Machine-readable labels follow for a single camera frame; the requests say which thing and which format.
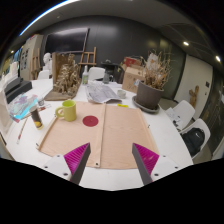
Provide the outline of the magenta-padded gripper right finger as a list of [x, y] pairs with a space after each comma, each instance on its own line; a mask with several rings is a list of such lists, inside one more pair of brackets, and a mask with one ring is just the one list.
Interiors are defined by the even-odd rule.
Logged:
[[132, 154], [135, 158], [143, 185], [147, 185], [170, 175], [180, 167], [168, 156], [157, 153], [139, 144], [132, 144]]

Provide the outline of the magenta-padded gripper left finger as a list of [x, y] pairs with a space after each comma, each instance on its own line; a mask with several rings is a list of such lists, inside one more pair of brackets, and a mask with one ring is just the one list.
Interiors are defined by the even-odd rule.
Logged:
[[57, 154], [53, 156], [43, 165], [43, 169], [78, 185], [81, 181], [90, 153], [90, 144], [86, 143], [65, 155]]

